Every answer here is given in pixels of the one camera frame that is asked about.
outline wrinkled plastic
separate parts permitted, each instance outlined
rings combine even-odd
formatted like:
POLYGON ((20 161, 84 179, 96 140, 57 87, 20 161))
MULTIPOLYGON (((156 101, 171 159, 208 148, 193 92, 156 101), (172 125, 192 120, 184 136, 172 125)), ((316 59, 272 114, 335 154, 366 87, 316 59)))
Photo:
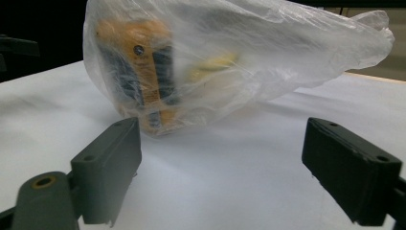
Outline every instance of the wrinkled plastic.
POLYGON ((123 116, 159 135, 374 66, 395 40, 388 22, 282 0, 89 0, 84 63, 123 116))

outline screw hole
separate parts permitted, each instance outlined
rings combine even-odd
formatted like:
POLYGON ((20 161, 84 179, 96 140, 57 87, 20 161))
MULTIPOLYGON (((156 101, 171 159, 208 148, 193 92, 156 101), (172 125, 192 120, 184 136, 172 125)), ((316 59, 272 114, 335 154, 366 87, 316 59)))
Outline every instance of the screw hole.
POLYGON ((92 160, 94 160, 95 158, 96 158, 95 156, 88 155, 88 156, 84 157, 84 160, 85 160, 85 161, 92 161, 92 160))
POLYGON ((389 161, 389 159, 386 158, 385 156, 376 156, 376 158, 377 158, 378 160, 380 160, 380 161, 383 161, 383 162, 388 162, 388 161, 389 161))
POLYGON ((47 187, 51 186, 52 184, 54 184, 55 181, 56 181, 56 177, 54 177, 54 176, 47 176, 47 177, 39 178, 36 180, 36 182, 33 183, 33 188, 34 189, 44 189, 44 188, 47 188, 47 187))

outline white table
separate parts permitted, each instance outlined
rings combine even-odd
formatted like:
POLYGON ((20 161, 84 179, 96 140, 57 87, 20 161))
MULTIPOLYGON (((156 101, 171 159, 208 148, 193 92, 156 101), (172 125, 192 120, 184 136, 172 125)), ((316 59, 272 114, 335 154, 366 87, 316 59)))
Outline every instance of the white table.
MULTIPOLYGON (((352 224, 302 164, 306 120, 331 120, 406 161, 405 101, 405 83, 343 75, 210 126, 143 135, 143 162, 115 229, 376 229, 352 224)), ((82 62, 1 83, 0 209, 14 205, 27 179, 69 172, 70 160, 121 119, 82 62)), ((392 224, 387 217, 384 229, 392 224)))

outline white surface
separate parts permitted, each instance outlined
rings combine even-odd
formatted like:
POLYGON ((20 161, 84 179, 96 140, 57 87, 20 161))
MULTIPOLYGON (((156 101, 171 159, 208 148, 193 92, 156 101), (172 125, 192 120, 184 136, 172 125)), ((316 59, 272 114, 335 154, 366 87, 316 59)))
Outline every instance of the white surface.
MULTIPOLYGON (((342 76, 210 126, 143 135, 115 229, 369 229, 350 223, 302 164, 306 120, 336 122, 406 161, 405 98, 406 84, 342 76)), ((82 62, 1 83, 0 209, 27 179, 69 172, 70 159, 119 120, 82 62)))

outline plastic bag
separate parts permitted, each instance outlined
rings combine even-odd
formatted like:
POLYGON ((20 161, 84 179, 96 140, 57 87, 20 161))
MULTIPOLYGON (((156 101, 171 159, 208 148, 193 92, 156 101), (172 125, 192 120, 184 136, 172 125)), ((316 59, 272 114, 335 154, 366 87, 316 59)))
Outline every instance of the plastic bag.
POLYGON ((121 114, 159 135, 374 66, 395 40, 388 22, 282 0, 89 0, 84 63, 121 114))

